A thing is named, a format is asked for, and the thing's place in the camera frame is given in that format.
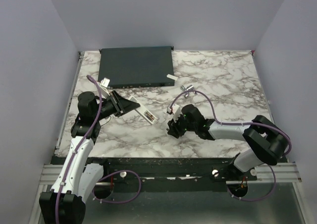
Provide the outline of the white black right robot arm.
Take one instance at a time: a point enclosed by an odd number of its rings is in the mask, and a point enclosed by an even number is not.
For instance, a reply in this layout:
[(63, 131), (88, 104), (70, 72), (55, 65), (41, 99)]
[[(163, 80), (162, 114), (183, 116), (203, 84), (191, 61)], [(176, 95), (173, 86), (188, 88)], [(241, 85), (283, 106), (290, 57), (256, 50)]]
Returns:
[(167, 113), (173, 116), (167, 123), (167, 133), (175, 138), (180, 138), (186, 132), (194, 132), (203, 140), (237, 140), (249, 145), (248, 150), (238, 153), (227, 166), (217, 168), (213, 174), (216, 178), (240, 180), (256, 166), (274, 166), (289, 145), (288, 136), (282, 134), (279, 128), (262, 115), (243, 125), (225, 124), (216, 122), (215, 119), (204, 118), (192, 104), (183, 108), (174, 104), (167, 109)]

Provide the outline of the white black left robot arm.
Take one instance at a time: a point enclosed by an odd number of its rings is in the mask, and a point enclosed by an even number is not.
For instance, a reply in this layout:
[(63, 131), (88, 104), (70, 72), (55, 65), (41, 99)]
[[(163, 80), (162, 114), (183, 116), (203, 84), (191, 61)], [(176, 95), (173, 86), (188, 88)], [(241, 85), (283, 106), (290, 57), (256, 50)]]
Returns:
[(110, 170), (98, 163), (87, 163), (99, 135), (100, 120), (111, 115), (120, 117), (140, 107), (136, 101), (116, 91), (103, 99), (93, 92), (78, 96), (78, 115), (71, 128), (71, 143), (63, 167), (51, 187), (39, 197), (44, 222), (47, 224), (81, 224), (86, 201), (96, 183), (109, 178)]

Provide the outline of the white battery cover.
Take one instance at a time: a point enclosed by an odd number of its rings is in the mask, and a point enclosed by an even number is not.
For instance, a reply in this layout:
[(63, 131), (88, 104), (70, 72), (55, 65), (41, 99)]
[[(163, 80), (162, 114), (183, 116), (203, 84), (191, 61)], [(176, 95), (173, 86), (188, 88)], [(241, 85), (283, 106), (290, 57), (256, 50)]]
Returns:
[(174, 75), (171, 75), (171, 74), (167, 74), (166, 77), (169, 78), (169, 79), (172, 79), (174, 81), (177, 81), (177, 79), (178, 79), (177, 76), (174, 76)]

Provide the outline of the white remote control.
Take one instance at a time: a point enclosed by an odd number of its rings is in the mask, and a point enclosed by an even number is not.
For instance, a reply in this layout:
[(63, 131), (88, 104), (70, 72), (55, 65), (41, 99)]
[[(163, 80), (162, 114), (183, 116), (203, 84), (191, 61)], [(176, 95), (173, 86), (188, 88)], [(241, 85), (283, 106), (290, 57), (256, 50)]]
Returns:
[[(130, 96), (128, 98), (129, 100), (131, 101), (134, 101), (134, 102), (138, 102), (140, 104), (140, 107), (137, 108), (135, 111), (144, 119), (146, 120), (149, 124), (151, 125), (154, 125), (158, 118), (150, 111), (148, 110), (141, 102), (139, 102), (134, 96)], [(149, 120), (146, 116), (145, 116), (145, 113), (148, 112), (149, 114), (151, 114), (153, 116), (153, 120)]]

